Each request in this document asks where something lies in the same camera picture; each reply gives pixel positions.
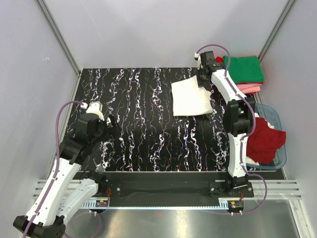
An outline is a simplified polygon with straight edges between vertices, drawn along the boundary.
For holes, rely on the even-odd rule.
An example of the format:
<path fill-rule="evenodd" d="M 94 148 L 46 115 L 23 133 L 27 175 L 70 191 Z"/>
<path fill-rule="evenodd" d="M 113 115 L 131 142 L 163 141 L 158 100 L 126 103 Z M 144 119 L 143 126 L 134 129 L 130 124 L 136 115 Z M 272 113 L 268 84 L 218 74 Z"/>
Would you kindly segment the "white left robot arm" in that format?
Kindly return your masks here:
<path fill-rule="evenodd" d="M 64 197 L 95 145 L 118 135 L 119 126 L 113 115 L 102 120 L 97 114 L 85 113 L 78 119 L 74 132 L 61 142 L 54 168 L 39 197 L 26 215 L 17 216 L 13 221 L 23 237 L 61 238 L 69 220 L 89 198 L 109 194 L 106 176 L 90 171 L 78 187 Z"/>

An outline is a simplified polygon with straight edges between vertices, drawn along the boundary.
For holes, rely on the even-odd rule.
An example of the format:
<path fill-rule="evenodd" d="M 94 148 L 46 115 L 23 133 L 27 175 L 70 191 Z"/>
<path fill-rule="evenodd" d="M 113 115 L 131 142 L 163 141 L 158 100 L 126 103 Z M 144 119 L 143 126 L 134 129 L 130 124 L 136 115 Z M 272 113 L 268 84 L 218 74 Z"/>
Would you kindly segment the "white printed t shirt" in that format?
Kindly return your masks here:
<path fill-rule="evenodd" d="M 201 116 L 213 112 L 211 92 L 198 86 L 196 76 L 172 83 L 171 92 L 174 117 Z"/>

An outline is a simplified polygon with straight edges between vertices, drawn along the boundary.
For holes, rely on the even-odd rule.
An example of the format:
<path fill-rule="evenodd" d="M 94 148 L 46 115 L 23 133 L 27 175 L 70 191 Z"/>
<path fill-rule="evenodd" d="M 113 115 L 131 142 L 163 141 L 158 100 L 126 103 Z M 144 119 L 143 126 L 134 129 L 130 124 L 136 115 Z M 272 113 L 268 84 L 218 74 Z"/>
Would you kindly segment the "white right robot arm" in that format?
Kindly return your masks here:
<path fill-rule="evenodd" d="M 212 51 L 195 53 L 198 81 L 210 82 L 226 102 L 223 127 L 229 138 L 229 165 L 224 182 L 210 184 L 210 195 L 237 196 L 248 189 L 247 140 L 253 129 L 255 100 L 248 99 L 231 79 L 227 66 L 216 61 Z"/>

